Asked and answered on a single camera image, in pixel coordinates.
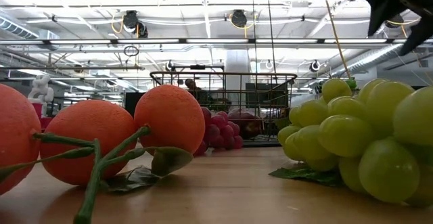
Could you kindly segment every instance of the orange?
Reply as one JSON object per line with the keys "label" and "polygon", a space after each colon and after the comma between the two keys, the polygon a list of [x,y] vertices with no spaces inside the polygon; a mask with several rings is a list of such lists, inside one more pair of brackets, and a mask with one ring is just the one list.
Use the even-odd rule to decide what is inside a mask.
{"label": "orange", "polygon": [[149,90],[137,103],[134,120],[151,133],[140,138],[143,147],[173,146],[193,154],[204,136],[204,115],[197,100],[174,85]]}
{"label": "orange", "polygon": [[[120,106],[101,100],[87,100],[73,104],[62,111],[49,123],[46,133],[93,141],[99,139],[102,156],[118,146],[135,132],[132,116]],[[126,150],[133,149],[132,143]],[[42,143],[41,158],[61,154],[76,148],[58,143]],[[86,185],[90,180],[94,154],[77,159],[59,159],[44,162],[49,174],[65,183]],[[102,179],[113,177],[127,164],[121,162],[109,166]]]}
{"label": "orange", "polygon": [[[33,133],[41,132],[41,123],[33,105],[20,92],[0,85],[0,167],[31,162],[39,155],[39,141]],[[32,166],[16,171],[0,183],[0,195],[23,180]]]}

